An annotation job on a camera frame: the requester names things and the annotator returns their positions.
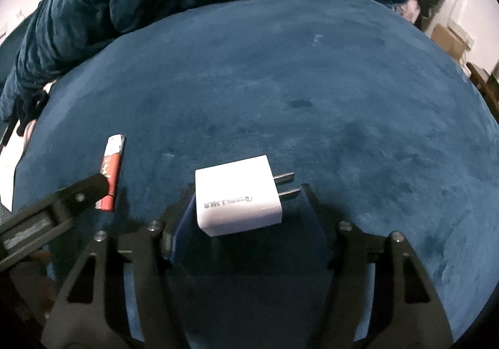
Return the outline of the white usb charger cube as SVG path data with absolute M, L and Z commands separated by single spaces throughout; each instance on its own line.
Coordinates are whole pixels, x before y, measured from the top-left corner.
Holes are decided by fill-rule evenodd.
M 275 176 L 266 155 L 195 171 L 196 218 L 210 237 L 276 225 L 283 220 L 282 201 L 299 188 L 280 192 L 294 173 Z

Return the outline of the red white lighter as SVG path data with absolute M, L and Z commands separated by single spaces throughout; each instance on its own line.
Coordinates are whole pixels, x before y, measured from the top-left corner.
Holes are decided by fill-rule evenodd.
M 107 139 L 101 162 L 101 174 L 106 177 L 109 188 L 107 195 L 95 203 L 95 208 L 102 212 L 112 212 L 114 210 L 124 144 L 125 136 L 121 134 L 110 136 Z

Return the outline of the cardboard box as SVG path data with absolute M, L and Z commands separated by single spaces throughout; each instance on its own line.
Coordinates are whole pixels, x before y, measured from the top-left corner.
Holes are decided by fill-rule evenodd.
M 447 26 L 436 24 L 430 38 L 456 61 L 460 61 L 466 54 L 467 45 Z

